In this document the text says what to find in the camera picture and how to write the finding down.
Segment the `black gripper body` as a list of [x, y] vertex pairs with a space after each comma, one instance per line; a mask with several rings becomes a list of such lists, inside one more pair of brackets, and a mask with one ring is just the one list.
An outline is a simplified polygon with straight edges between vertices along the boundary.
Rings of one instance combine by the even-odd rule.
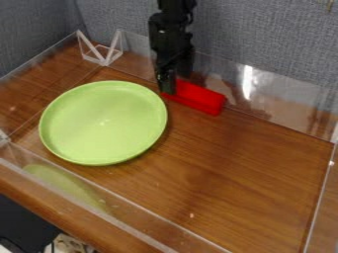
[[170, 16], [155, 13], [149, 20], [151, 50], [157, 54], [157, 72], [173, 69], [181, 57], [189, 52], [196, 53], [192, 43], [193, 33], [188, 26], [192, 21], [186, 14]]

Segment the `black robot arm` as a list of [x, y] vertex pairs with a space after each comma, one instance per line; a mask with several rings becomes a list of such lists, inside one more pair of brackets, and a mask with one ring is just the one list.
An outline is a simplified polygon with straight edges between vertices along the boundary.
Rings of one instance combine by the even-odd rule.
[[190, 77], [196, 47], [193, 33], [186, 29], [193, 23], [197, 0], [158, 0], [161, 12], [149, 20], [150, 45], [157, 54], [155, 73], [161, 91], [175, 94], [177, 76]]

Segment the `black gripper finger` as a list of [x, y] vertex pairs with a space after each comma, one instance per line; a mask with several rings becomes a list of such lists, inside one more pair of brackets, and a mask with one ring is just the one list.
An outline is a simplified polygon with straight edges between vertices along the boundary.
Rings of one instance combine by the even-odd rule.
[[161, 91], [166, 94], [175, 94], [175, 72], [173, 69], [161, 70], [158, 73]]
[[185, 54], [177, 65], [177, 74], [184, 78], [189, 78], [193, 72], [193, 65], [194, 65], [194, 53], [189, 52]]

